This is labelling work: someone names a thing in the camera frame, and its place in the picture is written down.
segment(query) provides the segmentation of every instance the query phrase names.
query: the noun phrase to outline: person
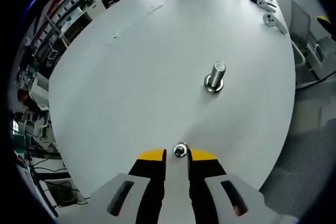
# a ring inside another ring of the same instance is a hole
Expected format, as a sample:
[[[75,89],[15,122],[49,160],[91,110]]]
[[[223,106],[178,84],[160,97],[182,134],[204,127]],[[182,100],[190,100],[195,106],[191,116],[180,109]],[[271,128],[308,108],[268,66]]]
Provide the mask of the person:
[[[28,90],[19,89],[17,91],[17,99],[26,106],[26,112],[34,115],[41,114],[41,109],[37,103],[29,96]]]

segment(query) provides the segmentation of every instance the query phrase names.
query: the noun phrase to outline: window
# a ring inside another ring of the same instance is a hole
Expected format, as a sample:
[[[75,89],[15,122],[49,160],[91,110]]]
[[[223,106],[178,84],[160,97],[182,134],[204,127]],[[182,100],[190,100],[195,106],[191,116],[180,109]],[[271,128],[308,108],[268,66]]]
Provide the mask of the window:
[[[13,127],[12,127],[13,135],[18,135],[19,134],[19,125],[14,120],[12,121],[12,125],[13,125]]]

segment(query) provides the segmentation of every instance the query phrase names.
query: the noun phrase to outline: gray floor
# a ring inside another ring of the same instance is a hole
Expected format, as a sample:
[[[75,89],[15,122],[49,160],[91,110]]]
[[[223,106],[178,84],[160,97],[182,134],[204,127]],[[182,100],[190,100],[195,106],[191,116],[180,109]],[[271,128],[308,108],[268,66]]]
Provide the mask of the gray floor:
[[[336,78],[297,91],[289,134],[260,189],[280,214],[300,218],[322,189],[336,157]]]

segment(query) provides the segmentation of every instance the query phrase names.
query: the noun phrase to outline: round white table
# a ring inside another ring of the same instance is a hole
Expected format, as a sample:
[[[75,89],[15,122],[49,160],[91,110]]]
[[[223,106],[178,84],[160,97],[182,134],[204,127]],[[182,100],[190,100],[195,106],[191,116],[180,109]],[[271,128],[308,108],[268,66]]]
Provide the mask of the round white table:
[[[250,0],[122,0],[72,42],[49,82],[58,149],[85,195],[137,155],[186,142],[259,189],[285,142],[295,95],[289,35]],[[277,8],[276,16],[285,23]],[[204,78],[226,65],[224,88]]]

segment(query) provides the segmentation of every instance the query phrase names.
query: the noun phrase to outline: white table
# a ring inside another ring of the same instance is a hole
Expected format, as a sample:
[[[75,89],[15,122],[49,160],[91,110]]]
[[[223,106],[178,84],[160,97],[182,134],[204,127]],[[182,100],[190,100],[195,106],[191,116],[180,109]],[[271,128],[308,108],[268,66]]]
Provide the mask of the white table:
[[[49,82],[55,138],[79,190],[88,196],[138,154],[171,155],[180,141],[259,189],[295,94],[289,35],[264,25],[264,13],[250,0],[122,0],[91,22]],[[225,85],[212,95],[203,81],[218,60]]]

